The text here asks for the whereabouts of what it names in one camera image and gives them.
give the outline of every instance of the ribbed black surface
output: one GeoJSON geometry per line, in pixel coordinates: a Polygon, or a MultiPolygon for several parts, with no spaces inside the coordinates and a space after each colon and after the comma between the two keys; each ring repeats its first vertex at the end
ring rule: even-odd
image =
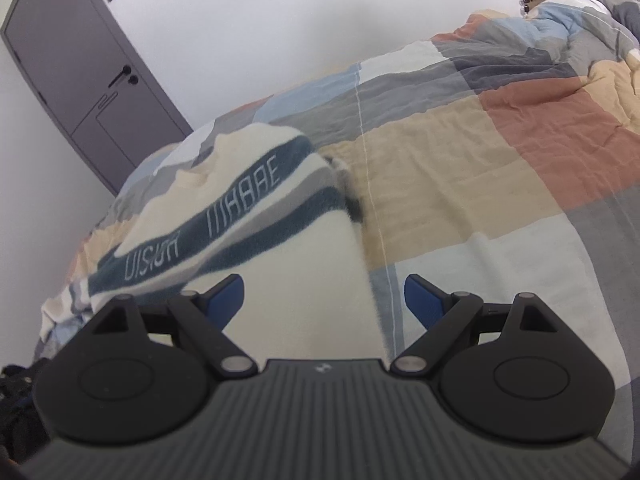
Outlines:
{"type": "Polygon", "coordinates": [[[427,386],[377,361],[275,361],[225,383],[169,436],[126,449],[56,441],[22,469],[33,480],[609,480],[625,467],[594,440],[551,450],[485,441],[427,386]]]}

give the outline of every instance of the door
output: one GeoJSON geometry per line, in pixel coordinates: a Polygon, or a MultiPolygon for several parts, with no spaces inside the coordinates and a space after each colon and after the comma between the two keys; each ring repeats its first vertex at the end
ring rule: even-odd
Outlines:
{"type": "Polygon", "coordinates": [[[59,127],[112,190],[147,155],[184,139],[176,110],[168,112],[168,98],[157,83],[152,90],[148,70],[127,55],[95,0],[15,0],[4,36],[59,127]]]}

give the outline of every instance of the fabric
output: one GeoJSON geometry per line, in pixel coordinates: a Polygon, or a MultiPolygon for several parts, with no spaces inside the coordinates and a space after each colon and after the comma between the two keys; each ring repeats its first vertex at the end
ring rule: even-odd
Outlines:
{"type": "Polygon", "coordinates": [[[191,162],[194,160],[200,153],[202,143],[209,138],[213,130],[213,123],[214,121],[210,121],[209,123],[204,124],[204,126],[199,127],[194,132],[191,132],[189,136],[180,143],[180,145],[178,145],[164,160],[162,160],[161,164],[158,164],[158,166],[154,168],[153,174],[157,175],[161,168],[165,168],[167,166],[178,166],[181,163],[191,162]]]}
{"type": "Polygon", "coordinates": [[[156,168],[158,168],[158,166],[160,166],[163,161],[175,151],[178,146],[179,143],[168,144],[145,158],[145,160],[143,160],[140,165],[133,171],[133,173],[131,173],[126,179],[126,181],[122,185],[122,188],[120,189],[119,194],[126,194],[131,186],[133,186],[137,181],[152,174],[156,170],[156,168]]]}
{"type": "Polygon", "coordinates": [[[30,368],[9,365],[0,370],[0,460],[22,464],[45,444],[49,435],[33,404],[29,384],[36,380],[46,360],[30,368]],[[26,386],[24,378],[31,381],[26,386]]]}
{"type": "Polygon", "coordinates": [[[94,230],[77,258],[89,263],[43,306],[41,355],[55,353],[117,294],[151,303],[184,288],[206,292],[236,272],[244,305],[225,333],[259,363],[385,357],[350,219],[362,215],[349,204],[340,161],[322,158],[293,128],[252,124],[218,135],[193,168],[171,168],[166,190],[132,186],[130,194],[153,195],[140,211],[94,230]]]}
{"type": "Polygon", "coordinates": [[[76,258],[73,280],[43,307],[38,352],[55,352],[56,338],[74,330],[65,324],[81,326],[111,294],[203,290],[230,272],[243,276],[248,295],[228,333],[260,357],[318,357],[335,345],[328,354],[393,358],[424,333],[402,296],[414,272],[485,301],[533,291],[610,370],[616,398],[600,438],[636,462],[638,23],[633,0],[548,0],[526,20],[478,12],[453,33],[225,114],[193,160],[159,168],[116,199],[76,258]],[[257,120],[288,128],[250,126],[257,120]],[[260,186],[269,185],[262,161],[299,139],[293,132],[324,158],[311,146],[302,162],[296,150],[278,155],[277,189],[236,219],[242,197],[252,200],[241,175],[262,165],[260,186]],[[319,186],[335,189],[336,201],[323,199],[323,214],[299,222],[292,211],[319,186]],[[354,203],[362,225],[349,222],[354,203]],[[190,219],[209,211],[216,234],[230,211],[234,224],[209,240],[206,222],[191,228],[187,211],[190,219]],[[284,218],[288,230],[270,230],[284,218]],[[156,254],[163,243],[151,271],[147,247],[156,254]],[[301,298],[324,312],[299,309],[301,298]]]}

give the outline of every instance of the door handle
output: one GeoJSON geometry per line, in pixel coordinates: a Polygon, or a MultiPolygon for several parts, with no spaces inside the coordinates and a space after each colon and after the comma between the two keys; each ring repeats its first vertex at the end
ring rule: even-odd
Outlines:
{"type": "Polygon", "coordinates": [[[115,78],[113,78],[113,81],[109,83],[108,88],[111,88],[113,85],[115,85],[118,82],[118,79],[120,79],[122,76],[129,75],[130,73],[131,67],[129,65],[123,66],[122,70],[120,70],[120,73],[115,78]]]}

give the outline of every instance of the white wall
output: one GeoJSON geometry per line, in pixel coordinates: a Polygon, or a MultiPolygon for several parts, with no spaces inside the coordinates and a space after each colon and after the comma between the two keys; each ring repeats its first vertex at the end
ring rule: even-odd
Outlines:
{"type": "MultiPolygon", "coordinates": [[[[0,0],[0,22],[10,3],[0,0]]],[[[112,201],[0,41],[0,366],[31,363],[40,305],[112,201]]]]}
{"type": "Polygon", "coordinates": [[[198,127],[246,102],[519,0],[114,0],[111,11],[198,127]]]}

